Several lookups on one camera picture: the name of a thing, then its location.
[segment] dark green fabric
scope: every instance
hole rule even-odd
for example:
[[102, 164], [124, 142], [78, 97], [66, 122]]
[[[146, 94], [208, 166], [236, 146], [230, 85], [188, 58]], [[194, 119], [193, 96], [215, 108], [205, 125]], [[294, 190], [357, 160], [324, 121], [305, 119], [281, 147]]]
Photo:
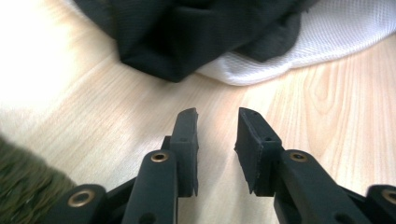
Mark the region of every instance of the dark green fabric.
[[0, 223], [40, 223], [74, 186], [65, 174], [0, 136]]

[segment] wood grain surface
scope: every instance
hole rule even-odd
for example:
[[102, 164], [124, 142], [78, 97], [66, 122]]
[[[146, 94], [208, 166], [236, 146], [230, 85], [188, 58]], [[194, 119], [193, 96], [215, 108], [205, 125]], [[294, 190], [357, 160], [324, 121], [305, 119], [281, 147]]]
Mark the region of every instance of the wood grain surface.
[[396, 185], [396, 35], [252, 86], [198, 74], [175, 84], [119, 63], [114, 42], [63, 1], [8, 2], [0, 132], [78, 184], [110, 190], [135, 177], [177, 113], [196, 107], [199, 195], [179, 201], [178, 223], [277, 223], [273, 200], [248, 194], [233, 151], [243, 106], [341, 186]]

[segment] white cloth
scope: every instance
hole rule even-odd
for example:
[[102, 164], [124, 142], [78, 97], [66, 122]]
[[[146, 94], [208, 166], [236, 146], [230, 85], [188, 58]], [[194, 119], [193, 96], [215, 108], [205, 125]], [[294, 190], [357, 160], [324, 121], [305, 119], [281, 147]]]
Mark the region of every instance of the white cloth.
[[395, 31], [396, 0], [322, 0], [304, 13], [298, 40], [285, 55], [257, 63], [226, 53], [198, 73], [230, 85], [250, 85], [366, 49]]

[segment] black mechanical linkage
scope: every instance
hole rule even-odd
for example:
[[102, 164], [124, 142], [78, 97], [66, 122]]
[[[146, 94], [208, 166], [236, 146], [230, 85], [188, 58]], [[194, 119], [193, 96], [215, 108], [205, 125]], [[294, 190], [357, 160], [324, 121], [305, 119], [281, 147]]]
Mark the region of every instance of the black mechanical linkage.
[[250, 190], [274, 196], [281, 224], [396, 223], [396, 188], [371, 186], [364, 198], [338, 186], [310, 154], [284, 150], [256, 111], [240, 108], [235, 151]]
[[44, 224], [176, 224], [177, 198], [198, 192], [195, 108], [180, 112], [172, 136], [148, 153], [138, 176], [106, 193], [81, 185], [52, 206]]

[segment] black cloth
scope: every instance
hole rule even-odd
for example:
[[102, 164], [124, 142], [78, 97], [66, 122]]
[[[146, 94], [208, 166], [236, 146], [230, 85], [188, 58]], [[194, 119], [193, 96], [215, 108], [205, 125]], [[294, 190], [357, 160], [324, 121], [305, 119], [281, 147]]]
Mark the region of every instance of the black cloth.
[[123, 63], [173, 82], [231, 50], [259, 62], [284, 54], [317, 1], [75, 0]]

